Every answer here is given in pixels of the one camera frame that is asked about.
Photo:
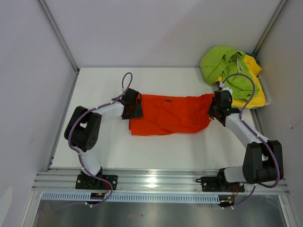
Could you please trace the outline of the orange shorts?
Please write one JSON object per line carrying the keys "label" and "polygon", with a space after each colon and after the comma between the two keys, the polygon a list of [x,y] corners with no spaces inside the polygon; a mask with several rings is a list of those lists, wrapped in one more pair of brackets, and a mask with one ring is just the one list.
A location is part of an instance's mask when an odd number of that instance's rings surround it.
{"label": "orange shorts", "polygon": [[208,127],[214,94],[201,96],[142,95],[143,116],[129,120],[132,135],[152,136],[197,133]]}

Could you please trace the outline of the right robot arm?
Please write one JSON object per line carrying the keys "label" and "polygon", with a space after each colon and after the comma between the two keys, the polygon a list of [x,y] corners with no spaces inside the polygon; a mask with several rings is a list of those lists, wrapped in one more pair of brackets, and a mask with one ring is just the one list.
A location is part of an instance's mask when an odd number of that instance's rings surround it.
{"label": "right robot arm", "polygon": [[252,128],[240,109],[232,107],[232,97],[227,90],[214,92],[208,114],[229,129],[246,149],[241,166],[220,170],[223,175],[217,177],[217,187],[226,191],[235,182],[276,187],[284,176],[281,143]]}

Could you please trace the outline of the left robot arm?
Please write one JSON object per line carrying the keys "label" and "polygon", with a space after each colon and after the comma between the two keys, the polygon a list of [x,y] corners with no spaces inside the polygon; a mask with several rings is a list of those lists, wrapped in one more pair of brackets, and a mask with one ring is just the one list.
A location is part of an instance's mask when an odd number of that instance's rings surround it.
{"label": "left robot arm", "polygon": [[82,172],[87,176],[86,184],[98,189],[103,178],[98,175],[101,165],[93,150],[97,144],[101,123],[112,118],[123,120],[143,117],[143,96],[136,90],[126,89],[109,103],[91,109],[77,106],[64,132],[68,146],[78,154]]}

